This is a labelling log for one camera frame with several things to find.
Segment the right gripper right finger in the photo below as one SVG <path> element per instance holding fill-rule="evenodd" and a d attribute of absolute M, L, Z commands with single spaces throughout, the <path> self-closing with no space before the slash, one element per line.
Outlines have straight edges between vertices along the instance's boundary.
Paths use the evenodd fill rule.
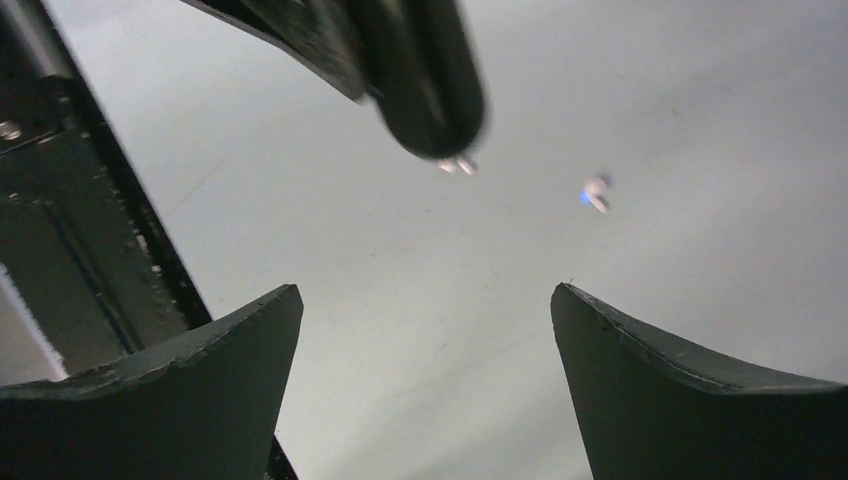
<path fill-rule="evenodd" d="M 705 348 L 570 284 L 550 302 L 597 479 L 843 479 L 844 384 Z"/>

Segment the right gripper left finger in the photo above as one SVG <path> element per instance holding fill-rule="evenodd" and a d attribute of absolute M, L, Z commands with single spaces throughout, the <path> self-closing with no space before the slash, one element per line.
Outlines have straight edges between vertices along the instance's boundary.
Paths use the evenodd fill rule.
<path fill-rule="evenodd" d="M 59 382 L 1 391 L 5 479 L 292 479 L 275 435 L 303 302 L 229 315 Z"/>

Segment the black earbud charging case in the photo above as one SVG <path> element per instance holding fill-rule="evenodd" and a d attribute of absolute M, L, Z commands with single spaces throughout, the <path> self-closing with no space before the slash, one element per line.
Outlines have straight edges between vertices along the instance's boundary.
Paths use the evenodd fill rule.
<path fill-rule="evenodd" d="M 362 45 L 369 92 L 394 139 L 436 161 L 470 150 L 486 96 L 455 0 L 357 0 L 346 4 Z"/>

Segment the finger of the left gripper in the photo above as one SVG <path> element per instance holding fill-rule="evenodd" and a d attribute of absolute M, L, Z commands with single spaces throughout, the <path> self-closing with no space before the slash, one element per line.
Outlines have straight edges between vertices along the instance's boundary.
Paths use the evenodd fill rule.
<path fill-rule="evenodd" d="M 358 102 L 365 96 L 361 43 L 342 1 L 185 3 L 283 50 L 348 99 Z"/>

